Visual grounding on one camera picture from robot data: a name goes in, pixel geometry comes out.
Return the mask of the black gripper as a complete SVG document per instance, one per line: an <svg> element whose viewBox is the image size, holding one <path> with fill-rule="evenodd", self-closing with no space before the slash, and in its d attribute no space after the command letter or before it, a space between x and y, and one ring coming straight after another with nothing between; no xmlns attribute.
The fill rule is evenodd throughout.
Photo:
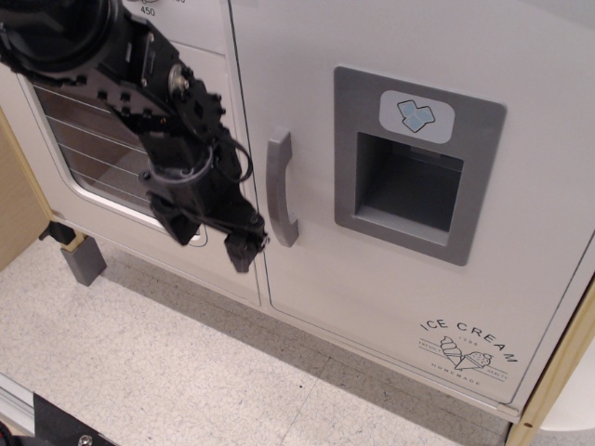
<svg viewBox="0 0 595 446"><path fill-rule="evenodd" d="M224 244L237 272L248 272L266 246L264 219L240 187L218 170L205 168L183 174L155 166L139 174L150 208L171 238L187 245L205 225L228 234Z"/></svg>

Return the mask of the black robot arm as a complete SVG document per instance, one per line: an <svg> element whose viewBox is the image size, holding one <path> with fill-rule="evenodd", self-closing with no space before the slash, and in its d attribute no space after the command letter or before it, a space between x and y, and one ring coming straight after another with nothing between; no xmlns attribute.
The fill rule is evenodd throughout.
<svg viewBox="0 0 595 446"><path fill-rule="evenodd" d="M5 1L1 60L13 72L102 102L149 157L150 208L187 244L200 226L223 232L235 269L249 270L268 236L243 196L253 165L222 123L221 98L148 20L119 1Z"/></svg>

